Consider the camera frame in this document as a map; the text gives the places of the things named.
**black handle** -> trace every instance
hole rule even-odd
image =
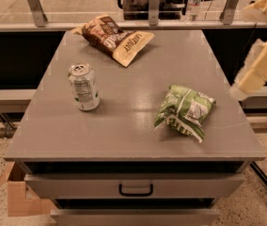
[[[146,193],[126,193],[122,191],[123,185],[118,185],[118,193],[124,197],[148,197],[153,193],[153,184],[149,185],[149,192]]]

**snack bag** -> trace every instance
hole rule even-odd
[[[123,31],[108,15],[96,17],[71,32],[82,35],[124,67],[128,67],[136,54],[154,37],[149,32]]]
[[[205,137],[201,122],[215,103],[213,98],[203,93],[172,85],[155,117],[154,126],[157,128],[165,122],[186,136],[196,137],[200,143]]]

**brown box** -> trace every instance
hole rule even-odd
[[[39,196],[24,182],[25,173],[15,162],[7,162],[0,178],[0,186],[8,184],[8,216],[49,215],[57,209],[48,199]]]

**desk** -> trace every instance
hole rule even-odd
[[[59,225],[209,225],[219,215],[216,200],[264,158],[202,32],[154,34],[123,68],[67,32],[24,114],[5,159],[57,205]],[[73,103],[67,71],[75,62],[96,73],[101,103],[90,112]],[[217,101],[201,144],[166,125],[154,131],[170,84]]]

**plastic bottle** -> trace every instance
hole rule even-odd
[[[188,0],[185,14],[185,21],[187,23],[192,23],[196,20],[200,10],[200,2],[201,0]]]

